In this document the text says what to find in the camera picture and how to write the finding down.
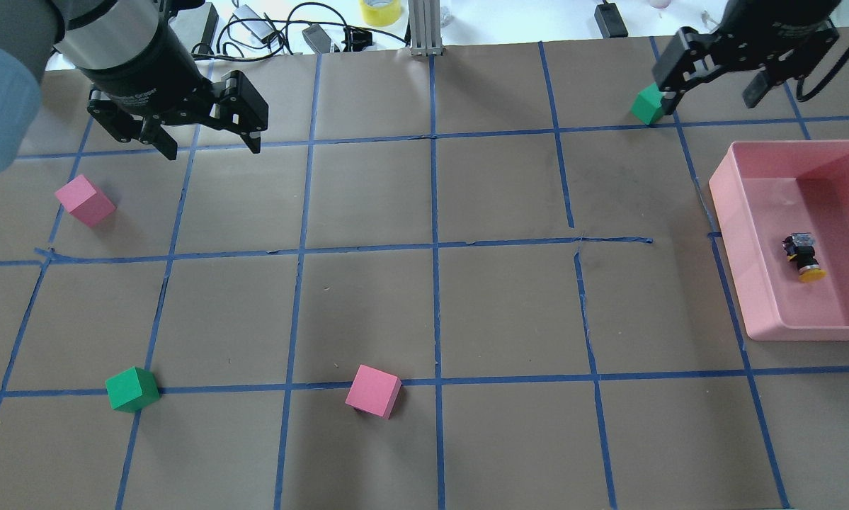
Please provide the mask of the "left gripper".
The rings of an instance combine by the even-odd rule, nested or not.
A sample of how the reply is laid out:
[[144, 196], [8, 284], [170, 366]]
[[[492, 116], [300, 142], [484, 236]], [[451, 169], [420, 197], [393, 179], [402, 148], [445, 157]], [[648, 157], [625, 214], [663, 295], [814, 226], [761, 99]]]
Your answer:
[[93, 84], [88, 113], [120, 143], [139, 142], [175, 161], [168, 126], [203, 125], [240, 136], [261, 152], [269, 106], [241, 71], [201, 74], [165, 21], [81, 21], [77, 67]]

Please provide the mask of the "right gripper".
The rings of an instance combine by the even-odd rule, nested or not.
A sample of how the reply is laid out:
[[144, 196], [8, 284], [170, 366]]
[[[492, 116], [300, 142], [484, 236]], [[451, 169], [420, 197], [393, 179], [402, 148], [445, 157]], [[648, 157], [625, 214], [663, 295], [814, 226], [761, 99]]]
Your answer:
[[729, 1], [710, 33], [680, 27], [653, 67], [661, 112], [671, 115], [686, 93], [723, 72], [761, 68], [744, 89], [755, 108], [786, 78], [805, 77], [838, 42], [830, 16], [838, 1]]

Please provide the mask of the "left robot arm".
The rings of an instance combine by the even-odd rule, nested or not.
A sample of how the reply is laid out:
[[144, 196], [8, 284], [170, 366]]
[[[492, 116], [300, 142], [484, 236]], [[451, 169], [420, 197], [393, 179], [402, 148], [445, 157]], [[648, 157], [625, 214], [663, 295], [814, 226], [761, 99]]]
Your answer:
[[202, 125], [261, 151], [269, 107], [243, 72], [201, 74], [169, 23], [200, 1], [0, 1], [0, 172], [16, 159], [41, 107], [52, 52], [90, 82], [87, 112], [119, 143], [175, 159], [168, 126]]

